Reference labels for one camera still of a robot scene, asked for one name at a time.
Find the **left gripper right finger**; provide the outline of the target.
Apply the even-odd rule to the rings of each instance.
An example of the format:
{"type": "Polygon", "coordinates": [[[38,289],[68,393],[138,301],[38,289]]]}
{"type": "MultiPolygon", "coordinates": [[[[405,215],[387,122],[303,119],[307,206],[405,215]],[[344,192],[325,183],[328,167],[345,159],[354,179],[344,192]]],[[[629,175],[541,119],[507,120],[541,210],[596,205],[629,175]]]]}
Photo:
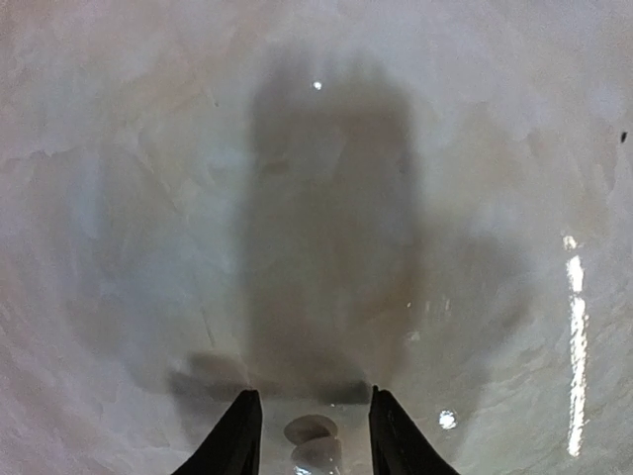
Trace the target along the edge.
{"type": "Polygon", "coordinates": [[[432,447],[395,396],[372,388],[369,411],[372,468],[376,475],[458,475],[432,447]]]}

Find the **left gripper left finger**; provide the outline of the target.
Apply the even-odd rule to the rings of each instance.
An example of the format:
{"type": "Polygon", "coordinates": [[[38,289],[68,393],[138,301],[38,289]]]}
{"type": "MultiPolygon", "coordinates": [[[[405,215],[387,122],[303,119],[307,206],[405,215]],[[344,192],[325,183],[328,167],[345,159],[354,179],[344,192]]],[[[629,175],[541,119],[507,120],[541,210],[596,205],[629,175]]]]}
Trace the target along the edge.
{"type": "Polygon", "coordinates": [[[259,392],[243,390],[173,475],[257,475],[261,434],[259,392]]]}

